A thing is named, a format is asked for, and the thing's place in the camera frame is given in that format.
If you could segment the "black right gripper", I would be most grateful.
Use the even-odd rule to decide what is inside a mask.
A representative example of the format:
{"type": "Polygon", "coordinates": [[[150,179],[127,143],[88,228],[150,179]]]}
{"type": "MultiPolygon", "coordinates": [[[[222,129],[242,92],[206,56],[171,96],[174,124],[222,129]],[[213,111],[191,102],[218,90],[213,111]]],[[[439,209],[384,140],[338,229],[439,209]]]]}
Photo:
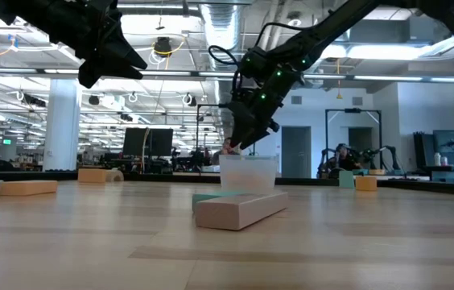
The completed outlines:
{"type": "Polygon", "coordinates": [[[279,66],[260,87],[237,85],[227,105],[233,115],[231,146],[246,149],[266,137],[268,128],[277,132],[280,125],[272,117],[290,89],[291,69],[279,66]]]}

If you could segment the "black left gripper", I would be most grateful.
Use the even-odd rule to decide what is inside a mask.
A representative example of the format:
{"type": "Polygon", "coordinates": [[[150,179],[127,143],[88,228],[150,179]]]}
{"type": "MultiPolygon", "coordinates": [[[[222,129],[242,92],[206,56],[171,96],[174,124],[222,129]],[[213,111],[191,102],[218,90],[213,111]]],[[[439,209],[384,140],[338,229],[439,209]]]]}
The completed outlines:
{"type": "Polygon", "coordinates": [[[78,72],[78,81],[85,88],[92,88],[102,77],[141,80],[142,74],[135,68],[147,68],[123,35],[117,5],[118,0],[50,1],[49,40],[69,46],[76,57],[86,59],[78,72]],[[102,56],[122,59],[127,64],[87,60],[102,56]]]}

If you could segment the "long natural wood block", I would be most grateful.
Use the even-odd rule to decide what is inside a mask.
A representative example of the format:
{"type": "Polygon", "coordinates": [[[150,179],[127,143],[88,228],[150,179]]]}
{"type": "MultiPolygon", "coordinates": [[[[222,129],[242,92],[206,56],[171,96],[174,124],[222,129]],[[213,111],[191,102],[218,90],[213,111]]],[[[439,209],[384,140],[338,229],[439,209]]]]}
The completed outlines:
{"type": "Polygon", "coordinates": [[[245,193],[198,201],[195,224],[218,230],[242,230],[288,207],[285,192],[245,193]]]}

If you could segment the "orange rectangular block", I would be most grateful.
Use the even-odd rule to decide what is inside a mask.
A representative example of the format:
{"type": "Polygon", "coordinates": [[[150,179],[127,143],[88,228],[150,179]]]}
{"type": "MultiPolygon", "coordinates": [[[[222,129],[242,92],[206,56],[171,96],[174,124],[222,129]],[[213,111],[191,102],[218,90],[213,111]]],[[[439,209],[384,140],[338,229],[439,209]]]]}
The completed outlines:
{"type": "Polygon", "coordinates": [[[46,193],[56,193],[56,180],[21,180],[0,183],[0,196],[23,197],[46,193]]]}
{"type": "Polygon", "coordinates": [[[378,180],[375,176],[356,176],[355,189],[358,191],[375,192],[378,190],[378,180]]]}
{"type": "Polygon", "coordinates": [[[104,184],[106,182],[107,171],[98,168],[80,168],[77,180],[80,183],[104,184]]]}

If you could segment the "person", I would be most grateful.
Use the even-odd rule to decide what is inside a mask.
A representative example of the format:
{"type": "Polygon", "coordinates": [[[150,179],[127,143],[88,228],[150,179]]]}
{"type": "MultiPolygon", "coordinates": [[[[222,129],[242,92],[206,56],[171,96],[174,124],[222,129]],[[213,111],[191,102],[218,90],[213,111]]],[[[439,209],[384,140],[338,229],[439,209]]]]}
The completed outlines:
{"type": "Polygon", "coordinates": [[[349,151],[349,147],[344,143],[340,143],[336,147],[334,165],[337,168],[342,168],[347,171],[362,169],[362,165],[357,161],[354,155],[349,151]]]}
{"type": "Polygon", "coordinates": [[[222,148],[213,154],[211,164],[219,165],[221,155],[238,155],[238,152],[235,150],[235,148],[231,146],[230,137],[225,138],[225,140],[222,144],[222,148]]]}

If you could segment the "clear plastic bin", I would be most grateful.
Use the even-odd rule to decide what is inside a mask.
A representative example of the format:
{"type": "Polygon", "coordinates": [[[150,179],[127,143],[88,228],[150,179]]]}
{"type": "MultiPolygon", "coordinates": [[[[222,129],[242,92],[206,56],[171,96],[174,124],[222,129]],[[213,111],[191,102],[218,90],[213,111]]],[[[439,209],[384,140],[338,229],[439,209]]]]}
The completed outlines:
{"type": "Polygon", "coordinates": [[[221,188],[228,191],[270,190],[279,169],[276,156],[221,155],[221,188]]]}

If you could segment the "black ceiling dome unit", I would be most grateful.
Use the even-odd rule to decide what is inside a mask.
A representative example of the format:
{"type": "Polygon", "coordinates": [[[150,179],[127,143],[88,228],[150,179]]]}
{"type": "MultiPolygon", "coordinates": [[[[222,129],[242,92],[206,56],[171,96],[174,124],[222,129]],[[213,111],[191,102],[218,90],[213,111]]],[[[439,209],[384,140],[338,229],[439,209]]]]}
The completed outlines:
{"type": "Polygon", "coordinates": [[[169,37],[158,37],[154,44],[154,53],[162,58],[168,58],[171,51],[171,39],[169,37]]]}

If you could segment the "grey door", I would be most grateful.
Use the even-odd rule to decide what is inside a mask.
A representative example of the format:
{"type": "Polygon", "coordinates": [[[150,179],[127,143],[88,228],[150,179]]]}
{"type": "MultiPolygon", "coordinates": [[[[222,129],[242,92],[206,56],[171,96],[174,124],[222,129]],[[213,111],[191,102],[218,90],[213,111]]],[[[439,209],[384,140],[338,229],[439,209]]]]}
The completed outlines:
{"type": "Polygon", "coordinates": [[[373,129],[371,127],[353,127],[348,129],[349,146],[356,157],[362,152],[373,149],[373,129]]]}
{"type": "Polygon", "coordinates": [[[311,128],[285,126],[282,130],[282,176],[309,179],[311,170],[311,128]]]}

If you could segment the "black computer monitor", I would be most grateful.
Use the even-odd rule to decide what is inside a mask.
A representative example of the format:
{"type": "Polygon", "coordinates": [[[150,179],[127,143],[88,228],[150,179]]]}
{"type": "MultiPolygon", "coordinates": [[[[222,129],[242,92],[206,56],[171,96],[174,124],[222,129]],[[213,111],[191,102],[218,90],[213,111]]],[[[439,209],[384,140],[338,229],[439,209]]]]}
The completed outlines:
{"type": "Polygon", "coordinates": [[[126,128],[122,153],[124,155],[142,155],[146,132],[147,130],[144,128],[126,128]]]}
{"type": "Polygon", "coordinates": [[[172,150],[173,130],[154,129],[148,136],[148,155],[160,157],[170,156],[172,150]]]}

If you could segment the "long ceiling light bar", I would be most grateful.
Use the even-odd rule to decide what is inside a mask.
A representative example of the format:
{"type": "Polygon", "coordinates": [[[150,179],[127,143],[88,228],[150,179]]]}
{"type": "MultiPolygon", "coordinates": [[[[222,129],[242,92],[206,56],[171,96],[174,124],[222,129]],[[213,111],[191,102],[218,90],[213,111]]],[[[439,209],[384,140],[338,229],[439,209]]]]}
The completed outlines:
{"type": "Polygon", "coordinates": [[[338,81],[392,81],[454,84],[454,77],[417,77],[417,76],[374,76],[374,75],[339,75],[339,74],[305,74],[306,80],[338,81]]]}

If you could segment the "black metal rig frame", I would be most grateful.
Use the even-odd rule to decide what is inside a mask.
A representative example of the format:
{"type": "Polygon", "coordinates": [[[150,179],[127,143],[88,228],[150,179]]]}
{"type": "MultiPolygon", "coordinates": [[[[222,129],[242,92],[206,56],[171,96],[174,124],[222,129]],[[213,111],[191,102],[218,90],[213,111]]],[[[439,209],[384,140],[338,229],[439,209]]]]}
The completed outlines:
{"type": "Polygon", "coordinates": [[[382,112],[380,110],[364,110],[360,108],[346,108],[346,109],[326,109],[324,111],[324,137],[325,137],[325,147],[322,150],[323,159],[321,160],[322,164],[326,164],[330,158],[336,155],[336,149],[329,147],[329,128],[330,124],[336,119],[338,115],[352,114],[353,116],[358,114],[364,114],[368,118],[372,119],[375,122],[375,126],[371,127],[371,142],[372,145],[370,149],[377,151],[376,155],[378,156],[378,168],[384,169],[386,166],[383,161],[383,154],[378,149],[383,147],[382,140],[382,112]]]}

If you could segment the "dark wall screen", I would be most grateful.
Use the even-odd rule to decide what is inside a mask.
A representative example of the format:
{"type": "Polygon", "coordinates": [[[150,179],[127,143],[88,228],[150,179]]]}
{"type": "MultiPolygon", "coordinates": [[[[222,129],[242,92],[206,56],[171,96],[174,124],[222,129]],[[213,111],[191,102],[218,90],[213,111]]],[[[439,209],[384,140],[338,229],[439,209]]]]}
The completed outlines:
{"type": "Polygon", "coordinates": [[[454,130],[434,130],[435,151],[442,153],[454,153],[454,130]]]}

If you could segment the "black metal table frame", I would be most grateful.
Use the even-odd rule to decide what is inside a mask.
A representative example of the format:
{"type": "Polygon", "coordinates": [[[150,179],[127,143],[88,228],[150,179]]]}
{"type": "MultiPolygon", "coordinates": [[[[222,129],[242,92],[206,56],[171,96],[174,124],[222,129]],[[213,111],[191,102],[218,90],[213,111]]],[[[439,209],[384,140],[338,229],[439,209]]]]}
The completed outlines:
{"type": "MultiPolygon", "coordinates": [[[[0,172],[0,180],[18,181],[18,180],[76,180],[77,172],[0,172]]],[[[219,175],[126,175],[125,181],[147,181],[147,182],[174,182],[174,183],[202,183],[202,184],[219,184],[221,179],[219,175]]],[[[275,179],[276,185],[291,186],[331,186],[337,187],[337,180],[323,179],[304,179],[304,178],[282,178],[275,179]]],[[[431,182],[431,181],[413,181],[413,180],[379,180],[379,188],[407,189],[415,191],[425,191],[433,193],[447,193],[454,195],[454,184],[431,182]]]]}

